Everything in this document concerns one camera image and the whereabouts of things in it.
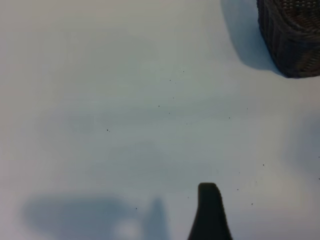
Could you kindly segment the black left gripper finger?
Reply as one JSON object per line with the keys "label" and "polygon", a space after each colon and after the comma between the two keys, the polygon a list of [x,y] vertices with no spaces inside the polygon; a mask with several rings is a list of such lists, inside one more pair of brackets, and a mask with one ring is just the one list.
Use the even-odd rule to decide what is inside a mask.
{"label": "black left gripper finger", "polygon": [[221,192],[215,183],[198,185],[197,211],[189,240],[232,240]]}

